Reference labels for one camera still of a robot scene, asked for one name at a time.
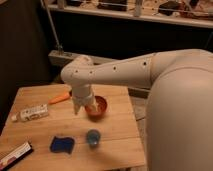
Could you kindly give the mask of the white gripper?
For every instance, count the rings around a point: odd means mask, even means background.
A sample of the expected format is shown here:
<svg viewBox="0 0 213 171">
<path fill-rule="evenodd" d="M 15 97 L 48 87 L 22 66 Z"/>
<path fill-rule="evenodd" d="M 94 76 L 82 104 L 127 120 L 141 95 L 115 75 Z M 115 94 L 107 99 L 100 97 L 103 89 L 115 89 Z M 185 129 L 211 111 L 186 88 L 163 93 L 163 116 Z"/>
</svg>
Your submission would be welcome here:
<svg viewBox="0 0 213 171">
<path fill-rule="evenodd" d="M 87 106 L 91 111 L 96 111 L 98 104 L 94 101 L 94 93 L 90 84 L 75 85 L 72 87 L 72 99 L 74 102 L 74 114 L 77 115 L 81 106 Z"/>
</svg>

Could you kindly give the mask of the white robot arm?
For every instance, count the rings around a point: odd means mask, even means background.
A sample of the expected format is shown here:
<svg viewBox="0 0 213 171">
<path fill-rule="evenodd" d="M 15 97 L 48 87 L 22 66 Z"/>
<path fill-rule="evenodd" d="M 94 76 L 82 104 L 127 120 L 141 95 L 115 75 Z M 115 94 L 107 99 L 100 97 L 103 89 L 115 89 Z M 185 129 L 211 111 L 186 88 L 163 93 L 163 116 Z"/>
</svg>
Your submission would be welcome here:
<svg viewBox="0 0 213 171">
<path fill-rule="evenodd" d="M 164 51 L 100 65 L 81 55 L 61 78 L 75 110 L 94 101 L 94 84 L 148 88 L 148 170 L 213 171 L 213 52 Z"/>
</svg>

